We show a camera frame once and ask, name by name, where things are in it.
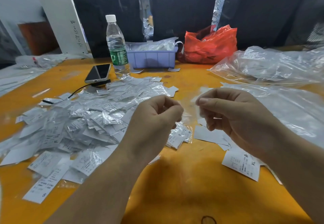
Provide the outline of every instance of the hand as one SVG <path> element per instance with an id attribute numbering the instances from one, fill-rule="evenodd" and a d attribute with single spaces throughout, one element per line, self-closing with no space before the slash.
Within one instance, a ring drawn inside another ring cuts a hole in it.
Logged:
<path id="1" fill-rule="evenodd" d="M 207 128 L 223 130 L 243 150 L 262 158 L 277 141 L 278 131 L 287 129 L 248 92 L 215 88 L 196 101 Z"/>
<path id="2" fill-rule="evenodd" d="M 161 152 L 182 113 L 182 106 L 164 95 L 140 103 L 120 146 L 146 166 Z"/>

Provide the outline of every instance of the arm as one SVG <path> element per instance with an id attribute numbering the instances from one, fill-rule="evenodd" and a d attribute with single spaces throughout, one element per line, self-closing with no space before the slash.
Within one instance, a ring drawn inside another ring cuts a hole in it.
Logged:
<path id="1" fill-rule="evenodd" d="M 207 128 L 224 130 L 264 161 L 317 223 L 324 223 L 324 150 L 286 128 L 251 94 L 216 88 L 197 99 Z"/>
<path id="2" fill-rule="evenodd" d="M 163 95 L 142 102 L 116 150 L 45 223 L 120 223 L 138 176 L 182 113 L 179 103 Z"/>

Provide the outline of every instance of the blue storage bin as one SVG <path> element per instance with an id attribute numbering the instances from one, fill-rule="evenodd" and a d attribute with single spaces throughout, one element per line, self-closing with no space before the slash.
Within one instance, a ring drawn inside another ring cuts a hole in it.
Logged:
<path id="1" fill-rule="evenodd" d="M 174 68 L 178 46 L 172 51 L 127 51 L 128 62 L 136 68 Z"/>

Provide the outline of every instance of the red object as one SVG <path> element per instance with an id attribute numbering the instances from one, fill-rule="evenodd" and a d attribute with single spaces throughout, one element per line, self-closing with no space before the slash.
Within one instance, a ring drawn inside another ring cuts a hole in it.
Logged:
<path id="1" fill-rule="evenodd" d="M 216 32 L 213 28 L 214 25 L 197 33 L 186 32 L 184 54 L 178 54 L 177 59 L 180 62 L 212 64 L 237 51 L 237 28 L 226 25 Z"/>

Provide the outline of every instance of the white bottle cap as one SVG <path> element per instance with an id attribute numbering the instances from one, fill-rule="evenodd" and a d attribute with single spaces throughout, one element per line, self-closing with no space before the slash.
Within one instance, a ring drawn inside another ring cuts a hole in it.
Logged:
<path id="1" fill-rule="evenodd" d="M 116 22 L 116 16 L 115 15 L 106 15 L 107 23 L 115 23 Z"/>

